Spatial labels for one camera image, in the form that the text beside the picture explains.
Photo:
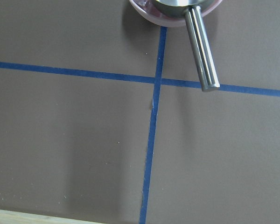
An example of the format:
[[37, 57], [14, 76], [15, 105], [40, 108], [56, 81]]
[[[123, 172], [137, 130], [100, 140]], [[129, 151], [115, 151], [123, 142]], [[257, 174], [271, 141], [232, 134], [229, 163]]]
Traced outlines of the steel measuring scoop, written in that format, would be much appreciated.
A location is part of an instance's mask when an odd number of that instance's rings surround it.
[[202, 11], [210, 7], [213, 2], [212, 0], [153, 1], [153, 5], [162, 14], [185, 20], [201, 89], [204, 92], [220, 88], [202, 16]]

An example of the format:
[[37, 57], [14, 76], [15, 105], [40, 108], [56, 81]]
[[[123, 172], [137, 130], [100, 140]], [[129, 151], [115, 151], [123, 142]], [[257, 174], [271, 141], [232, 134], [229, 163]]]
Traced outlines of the pink bowl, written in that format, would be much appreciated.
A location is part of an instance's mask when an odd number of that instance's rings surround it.
[[171, 18], [162, 14], [150, 0], [130, 0], [132, 7], [146, 20], [163, 27], [184, 27], [186, 22], [183, 18]]

